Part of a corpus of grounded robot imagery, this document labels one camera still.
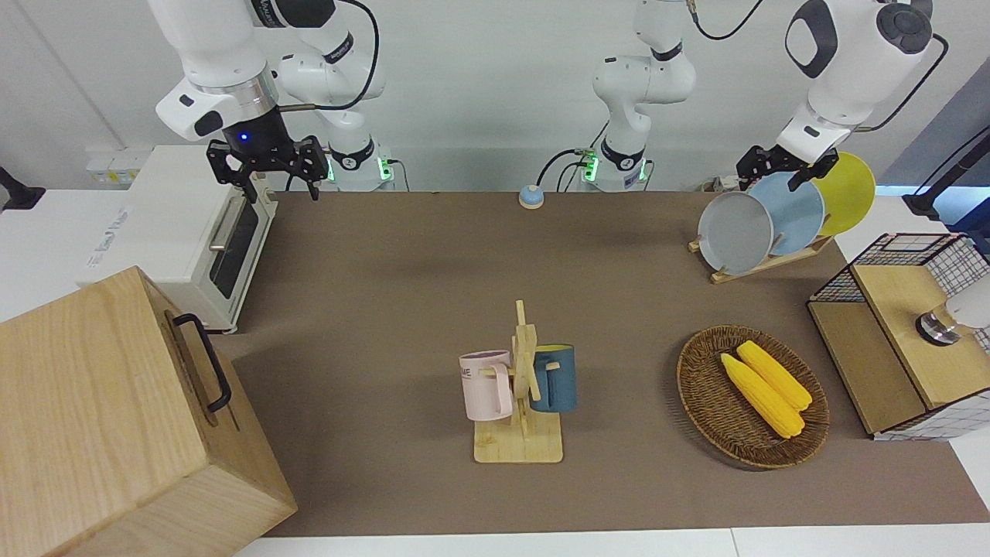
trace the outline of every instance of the pink mug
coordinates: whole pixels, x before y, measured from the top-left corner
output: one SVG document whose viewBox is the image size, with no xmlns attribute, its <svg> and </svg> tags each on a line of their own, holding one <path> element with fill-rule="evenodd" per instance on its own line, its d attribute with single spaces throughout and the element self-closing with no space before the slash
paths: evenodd
<svg viewBox="0 0 990 557">
<path fill-rule="evenodd" d="M 459 361 L 467 419 L 491 421 L 511 416 L 514 402 L 509 385 L 509 351 L 472 352 Z"/>
</svg>

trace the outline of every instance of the white wall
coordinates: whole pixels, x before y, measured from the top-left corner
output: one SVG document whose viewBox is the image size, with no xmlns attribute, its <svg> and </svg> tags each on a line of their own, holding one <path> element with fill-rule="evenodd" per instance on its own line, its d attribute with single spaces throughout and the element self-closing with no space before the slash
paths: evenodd
<svg viewBox="0 0 990 557">
<path fill-rule="evenodd" d="M 973 77 L 939 115 L 925 128 L 911 146 L 898 157 L 882 180 L 887 183 L 920 183 L 935 170 L 946 157 L 990 125 L 990 59 L 976 71 Z M 937 174 L 933 181 L 941 177 Z M 990 184 L 990 157 L 967 172 L 956 185 Z"/>
<path fill-rule="evenodd" d="M 388 76 L 384 96 L 367 103 L 369 121 L 393 155 L 408 163 L 418 188 L 515 189 L 532 181 L 550 154 L 586 145 L 607 117 L 590 85 L 598 60 L 648 53 L 633 33 L 635 0 L 367 3 L 379 18 L 381 67 Z M 766 2 L 748 27 L 722 43 L 701 38 L 685 13 L 685 50 L 699 82 L 687 102 L 650 109 L 654 126 L 647 149 L 658 163 L 653 187 L 690 187 L 732 171 L 750 145 L 772 143 L 807 89 L 807 79 L 782 49 L 787 23 L 801 3 Z M 699 4 L 703 24 L 718 32 L 734 25 L 750 0 Z M 0 117 L 0 160 L 14 157 L 22 172 L 50 185 L 81 185 L 81 150 L 112 143 L 114 134 L 128 147 L 181 141 L 154 116 L 154 104 L 181 70 L 145 2 L 0 0 L 6 11 L 18 6 L 41 32 L 33 41 L 47 41 L 55 54 L 42 66 L 63 64 L 67 75 L 61 81 L 74 80 L 81 89 L 53 87 L 37 67 L 18 66 L 8 53 L 23 53 L 22 39 L 0 33 L 5 104 L 16 93 L 13 108 L 4 107 Z M 358 42 L 370 48 L 360 12 L 345 5 L 341 11 Z M 883 173 L 986 59 L 988 21 L 990 2 L 937 2 L 936 30 L 952 42 L 946 64 L 901 117 L 845 147 Z M 0 25 L 30 34 L 17 22 Z M 256 33 L 273 60 L 303 48 L 288 30 Z M 63 104 L 61 114 L 73 118 L 52 117 L 46 108 L 51 103 Z M 295 135 L 319 132 L 313 115 L 289 120 Z M 68 135 L 57 149 L 47 143 L 54 130 Z"/>
</svg>

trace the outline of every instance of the wicker basket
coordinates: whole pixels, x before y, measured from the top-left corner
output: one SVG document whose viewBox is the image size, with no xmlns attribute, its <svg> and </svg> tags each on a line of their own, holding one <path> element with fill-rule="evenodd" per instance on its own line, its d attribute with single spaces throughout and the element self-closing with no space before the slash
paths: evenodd
<svg viewBox="0 0 990 557">
<path fill-rule="evenodd" d="M 808 390 L 812 403 L 801 412 L 805 429 L 778 436 L 729 380 L 719 355 L 751 340 L 766 350 Z M 696 334 L 677 361 L 681 402 L 701 434 L 733 459 L 760 469 L 787 468 L 815 456 L 829 434 L 829 404 L 808 365 L 783 343 L 755 329 L 720 325 Z"/>
</svg>

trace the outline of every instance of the white toaster oven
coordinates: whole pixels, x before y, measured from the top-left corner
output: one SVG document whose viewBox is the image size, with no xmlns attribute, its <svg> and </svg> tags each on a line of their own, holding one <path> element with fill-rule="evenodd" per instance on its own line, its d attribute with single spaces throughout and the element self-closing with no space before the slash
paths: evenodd
<svg viewBox="0 0 990 557">
<path fill-rule="evenodd" d="M 80 286 L 137 265 L 183 312 L 233 331 L 277 202 L 217 183 L 202 146 L 158 146 L 76 275 Z"/>
</svg>

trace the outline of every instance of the oven handle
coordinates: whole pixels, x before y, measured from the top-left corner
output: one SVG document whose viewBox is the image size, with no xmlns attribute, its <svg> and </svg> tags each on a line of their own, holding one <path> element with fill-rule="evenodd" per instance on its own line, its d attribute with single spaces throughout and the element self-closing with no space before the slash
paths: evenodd
<svg viewBox="0 0 990 557">
<path fill-rule="evenodd" d="M 234 238 L 234 231 L 238 228 L 238 221 L 241 220 L 241 213 L 244 211 L 245 199 L 243 196 L 231 197 L 224 209 L 224 216 L 220 219 L 220 226 L 210 240 L 211 252 L 226 252 Z"/>
</svg>

